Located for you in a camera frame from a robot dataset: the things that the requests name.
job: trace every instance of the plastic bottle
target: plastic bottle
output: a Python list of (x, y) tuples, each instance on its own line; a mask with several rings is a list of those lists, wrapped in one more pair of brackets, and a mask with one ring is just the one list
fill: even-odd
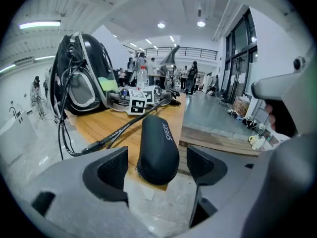
[(137, 71), (137, 88), (141, 88), (148, 85), (148, 73), (145, 65), (140, 66), (140, 69)]

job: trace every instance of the metal railing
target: metal railing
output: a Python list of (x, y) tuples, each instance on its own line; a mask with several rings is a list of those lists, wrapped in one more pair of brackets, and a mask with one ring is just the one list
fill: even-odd
[[(137, 52), (142, 52), (142, 51), (136, 51), (128, 46), (125, 46), (125, 47), (129, 51), (133, 50), (135, 52), (135, 54)], [(160, 47), (158, 49), (155, 49), (155, 48), (145, 49), (144, 53), (145, 53), (145, 56), (147, 56), (147, 57), (166, 56), (171, 52), (171, 50), (173, 48), (174, 47)], [(208, 59), (208, 60), (217, 60), (217, 53), (218, 53), (218, 51), (215, 51), (215, 50), (180, 47), (179, 50), (176, 52), (175, 56), (176, 57), (190, 56), (190, 57), (204, 58), (204, 59)]]

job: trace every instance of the ceiling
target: ceiling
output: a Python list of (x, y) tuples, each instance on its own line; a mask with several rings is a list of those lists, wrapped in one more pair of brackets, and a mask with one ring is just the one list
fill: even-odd
[[(163, 41), (163, 36), (169, 35), (199, 36), (211, 41), (214, 36), (218, 38), (222, 19), (234, 14), (238, 5), (232, 0), (28, 0), (12, 19), (3, 39), (0, 68), (29, 57), (53, 55), (64, 35), (75, 31), (91, 34), (102, 24), (124, 44), (161, 36), (157, 46), (171, 46), (168, 38)], [(23, 30), (18, 27), (20, 23), (50, 19), (61, 20), (61, 25)], [(199, 19), (206, 22), (205, 27), (197, 26)], [(166, 27), (159, 29), (159, 22)]]

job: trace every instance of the floor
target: floor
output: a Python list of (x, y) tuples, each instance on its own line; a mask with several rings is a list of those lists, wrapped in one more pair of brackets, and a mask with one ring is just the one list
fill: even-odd
[[(57, 125), (47, 111), (47, 118), (41, 120), (36, 113), (30, 113), (37, 138), (30, 142), (25, 153), (9, 165), (1, 164), (1, 171), (10, 189), (17, 195), (42, 171), (61, 161), (57, 141)], [(88, 142), (75, 127), (66, 123), (74, 150), (81, 150)], [(65, 159), (72, 158), (63, 148)], [(141, 185), (128, 176), (124, 181), (129, 206), (147, 228), (159, 237), (173, 236), (188, 229), (194, 205), (196, 185), (192, 177), (177, 174), (168, 185), (167, 191), (158, 191)]]
[(227, 114), (229, 108), (203, 92), (187, 95), (183, 126), (236, 139), (247, 139), (252, 131)]

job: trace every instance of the tabletop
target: tabletop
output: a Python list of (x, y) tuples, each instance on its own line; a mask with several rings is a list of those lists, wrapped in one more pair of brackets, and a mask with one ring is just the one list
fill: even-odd
[[(167, 105), (158, 108), (158, 110), (156, 112), (152, 112), (152, 114), (157, 115), (168, 122), (174, 141), (178, 146), (186, 107), (186, 95), (180, 93), (177, 100), (181, 102), (180, 106)], [(101, 140), (110, 135), (135, 117), (129, 116), (126, 112), (117, 112), (112, 109), (83, 116), (74, 116), (70, 112), (66, 112), (66, 114), (70, 122), (75, 125), (77, 130), (90, 143)], [(140, 153), (141, 130), (142, 120), (130, 126), (114, 142), (112, 147), (128, 146), (129, 169), (127, 173), (132, 179), (152, 188), (166, 190), (167, 184), (160, 186), (150, 184), (142, 179), (135, 170)]]

